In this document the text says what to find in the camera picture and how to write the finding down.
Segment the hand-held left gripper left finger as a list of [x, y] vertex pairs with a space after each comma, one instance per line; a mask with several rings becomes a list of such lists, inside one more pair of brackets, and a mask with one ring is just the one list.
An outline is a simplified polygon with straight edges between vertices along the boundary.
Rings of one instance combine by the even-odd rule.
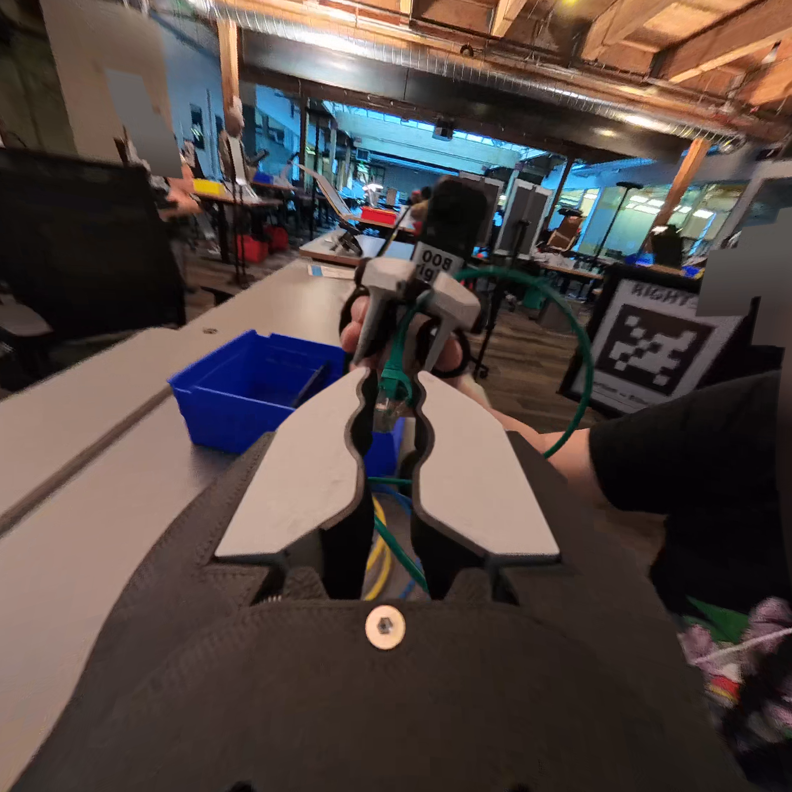
[[360, 367], [282, 422], [216, 547], [218, 560], [282, 560], [361, 504], [375, 371]]

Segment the long spiral air duct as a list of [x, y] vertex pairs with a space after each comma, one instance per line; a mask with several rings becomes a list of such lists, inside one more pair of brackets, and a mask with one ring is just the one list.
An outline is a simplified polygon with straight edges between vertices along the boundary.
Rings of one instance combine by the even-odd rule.
[[610, 122], [679, 139], [723, 142], [748, 136], [708, 118], [641, 113], [565, 85], [492, 69], [425, 45], [393, 45], [270, 15], [241, 15], [237, 25], [245, 34], [246, 60], [258, 68], [404, 104], [428, 105], [431, 96], [442, 95], [446, 114], [482, 115], [485, 106], [515, 104], [525, 111], [553, 107], [558, 116], [579, 113], [599, 124]]

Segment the grey framed panel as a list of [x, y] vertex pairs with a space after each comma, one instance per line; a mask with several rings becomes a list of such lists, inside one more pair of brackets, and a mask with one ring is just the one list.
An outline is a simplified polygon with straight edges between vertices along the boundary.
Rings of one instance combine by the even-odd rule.
[[553, 192], [513, 177], [506, 193], [504, 217], [493, 247], [499, 257], [528, 260], [535, 248]]

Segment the black white marker sign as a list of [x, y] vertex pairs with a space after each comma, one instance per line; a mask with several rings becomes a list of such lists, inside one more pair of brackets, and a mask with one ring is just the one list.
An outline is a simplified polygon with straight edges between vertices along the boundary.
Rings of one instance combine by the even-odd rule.
[[698, 315], [701, 280], [614, 264], [585, 328], [588, 407], [606, 417], [667, 403], [715, 378], [747, 319]]

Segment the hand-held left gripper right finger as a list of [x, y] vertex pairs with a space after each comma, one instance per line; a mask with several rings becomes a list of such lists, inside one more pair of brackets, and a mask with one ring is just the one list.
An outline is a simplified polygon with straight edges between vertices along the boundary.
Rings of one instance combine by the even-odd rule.
[[428, 371], [415, 383], [418, 517], [485, 560], [559, 560], [559, 545], [501, 423]]

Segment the black office chair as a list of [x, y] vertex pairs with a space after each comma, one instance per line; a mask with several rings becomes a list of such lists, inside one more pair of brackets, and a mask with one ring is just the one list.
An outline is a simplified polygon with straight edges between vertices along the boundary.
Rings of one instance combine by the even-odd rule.
[[186, 322], [142, 167], [2, 148], [1, 243], [2, 282], [59, 341]]

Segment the person's right hand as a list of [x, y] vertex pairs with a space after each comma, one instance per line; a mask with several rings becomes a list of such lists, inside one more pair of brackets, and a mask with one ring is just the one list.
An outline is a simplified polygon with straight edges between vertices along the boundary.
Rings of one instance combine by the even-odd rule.
[[[368, 295], [361, 294], [342, 310], [340, 345], [344, 353], [351, 358], [354, 357], [360, 344], [370, 302]], [[404, 315], [405, 312], [398, 304], [389, 303], [379, 319], [377, 333], [367, 347], [368, 355], [362, 358], [359, 363], [351, 363], [350, 367], [366, 366], [376, 368], [381, 372], [390, 359], [395, 334]], [[413, 377], [418, 371], [421, 371], [426, 356], [435, 341], [436, 323], [434, 318], [421, 313], [413, 317], [399, 357], [401, 369], [406, 375]], [[469, 362], [470, 344], [467, 336], [463, 332], [454, 331], [445, 340], [443, 350], [431, 372], [435, 377], [445, 380], [447, 384], [482, 407], [491, 410], [492, 407], [485, 391], [467, 372]]]

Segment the blue plastic bin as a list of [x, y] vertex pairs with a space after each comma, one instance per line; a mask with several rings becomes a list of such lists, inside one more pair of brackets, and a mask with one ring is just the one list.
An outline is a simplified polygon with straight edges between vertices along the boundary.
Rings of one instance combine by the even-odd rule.
[[[326, 361], [332, 373], [324, 389], [346, 374], [342, 349], [248, 330], [168, 383], [194, 444], [242, 454], [292, 415], [295, 396]], [[403, 428], [404, 420], [398, 419], [390, 431], [372, 432], [364, 456], [366, 477], [395, 477]]]

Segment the black divider plate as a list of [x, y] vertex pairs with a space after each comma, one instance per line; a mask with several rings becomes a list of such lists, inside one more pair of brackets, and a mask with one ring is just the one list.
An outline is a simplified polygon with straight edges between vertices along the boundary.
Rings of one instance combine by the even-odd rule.
[[297, 410], [302, 404], [311, 399], [316, 393], [326, 387], [329, 375], [332, 373], [329, 362], [323, 362], [315, 371], [292, 401], [291, 409]]

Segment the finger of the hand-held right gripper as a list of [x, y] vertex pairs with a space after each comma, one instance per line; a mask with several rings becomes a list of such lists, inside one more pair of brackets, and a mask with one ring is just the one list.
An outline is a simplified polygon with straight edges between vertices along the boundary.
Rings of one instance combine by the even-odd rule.
[[448, 273], [436, 275], [425, 303], [425, 312], [439, 320], [434, 341], [431, 342], [425, 358], [425, 369], [431, 371], [455, 331], [469, 331], [473, 328], [481, 305], [474, 293]]
[[368, 311], [352, 357], [353, 365], [357, 366], [373, 356], [370, 348], [382, 334], [381, 327], [387, 312], [405, 298], [412, 279], [413, 262], [410, 260], [377, 257], [366, 264], [361, 285], [368, 290]]

